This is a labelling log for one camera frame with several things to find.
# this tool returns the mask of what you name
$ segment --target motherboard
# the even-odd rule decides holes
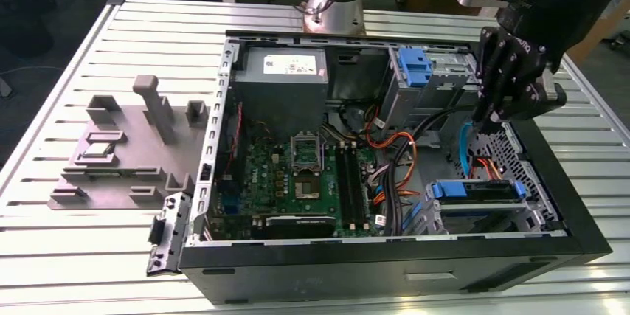
[[[222,214],[209,221],[212,240],[378,235],[361,186],[373,172],[370,149],[296,136],[245,150],[240,193],[218,193]],[[342,154],[352,156],[349,165]]]

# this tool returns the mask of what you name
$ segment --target ram slot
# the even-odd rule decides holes
[[[341,225],[346,228],[354,221],[352,210],[350,184],[346,173],[346,153],[344,147],[334,149],[336,186],[338,188],[338,205],[341,207]]]
[[[346,183],[350,191],[353,223],[362,228],[365,222],[365,206],[362,205],[361,174],[356,159],[356,149],[349,148],[345,153]]]

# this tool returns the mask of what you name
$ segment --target power supply label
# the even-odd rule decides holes
[[[264,74],[316,75],[313,55],[266,55],[264,56]]]

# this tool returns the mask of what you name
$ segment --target gray power supply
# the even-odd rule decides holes
[[[264,122],[277,139],[317,132],[328,92],[324,50],[252,48],[244,63],[233,76],[244,115]]]

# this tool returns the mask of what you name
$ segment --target aluminum table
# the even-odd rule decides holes
[[[491,18],[365,11],[370,36],[475,41]],[[88,121],[93,94],[122,105],[137,74],[170,104],[213,107],[226,29],[301,31],[290,7],[196,1],[108,4],[0,172],[0,313],[613,314],[630,313],[630,135],[568,59],[568,104],[536,119],[613,253],[501,293],[213,307],[182,277],[146,278],[154,210],[53,211],[46,201]]]

